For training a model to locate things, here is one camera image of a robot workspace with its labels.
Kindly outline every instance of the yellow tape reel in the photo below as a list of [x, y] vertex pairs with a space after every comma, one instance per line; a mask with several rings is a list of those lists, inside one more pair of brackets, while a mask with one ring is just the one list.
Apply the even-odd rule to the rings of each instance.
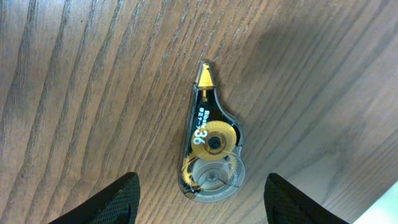
[[236, 144], [235, 129], [224, 121], [210, 121], [205, 128], [200, 128], [199, 132], [206, 133], [203, 138], [204, 143], [195, 144], [195, 135], [191, 138], [191, 147], [193, 153], [198, 157], [217, 161], [232, 153]]

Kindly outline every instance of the number 36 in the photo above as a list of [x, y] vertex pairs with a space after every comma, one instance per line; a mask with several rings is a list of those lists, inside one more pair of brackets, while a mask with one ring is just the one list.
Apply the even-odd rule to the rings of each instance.
[[194, 134], [195, 134], [195, 137], [196, 137], [196, 138], [193, 139], [193, 143], [194, 144], [200, 144], [200, 143], [204, 144], [204, 143], [206, 143], [205, 140], [203, 140], [202, 138], [207, 136], [207, 131], [202, 131], [201, 132], [199, 130], [196, 130]]

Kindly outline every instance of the wooden table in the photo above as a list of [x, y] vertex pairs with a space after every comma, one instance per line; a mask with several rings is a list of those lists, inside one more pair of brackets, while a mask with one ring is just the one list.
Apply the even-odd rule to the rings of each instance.
[[[353, 222], [398, 180], [397, 1], [0, 3], [0, 223], [127, 171], [137, 223], [265, 223], [270, 172]], [[246, 134], [241, 190], [208, 204], [176, 171], [202, 58]]]

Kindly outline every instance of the wood grain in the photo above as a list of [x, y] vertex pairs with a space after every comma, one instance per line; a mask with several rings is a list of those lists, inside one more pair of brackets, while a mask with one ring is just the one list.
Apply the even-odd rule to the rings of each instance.
[[[266, 223], [277, 172], [353, 222], [398, 180], [396, 1], [0, 1], [0, 223], [47, 223], [127, 171], [137, 223]], [[238, 194], [177, 186], [198, 62], [244, 127]]]

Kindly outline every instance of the tape spool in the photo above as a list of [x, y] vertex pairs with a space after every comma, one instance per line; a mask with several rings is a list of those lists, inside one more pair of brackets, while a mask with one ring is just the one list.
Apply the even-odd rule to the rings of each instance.
[[235, 129], [223, 121], [210, 121], [205, 128], [199, 131], [207, 132], [204, 138], [205, 143], [194, 144], [195, 135], [191, 138], [193, 152], [200, 158], [207, 161], [217, 161], [232, 153], [236, 144]]
[[[211, 181], [211, 176], [215, 175], [216, 178], [227, 182], [232, 178], [234, 171], [237, 169], [237, 165], [237, 159], [234, 156], [228, 156], [219, 161], [205, 161], [194, 155], [194, 153], [191, 153], [184, 159], [182, 177], [184, 182], [193, 188], [217, 188], [216, 185], [220, 185], [220, 181]], [[201, 171], [202, 169], [198, 167], [203, 166], [205, 166], [206, 169]]]

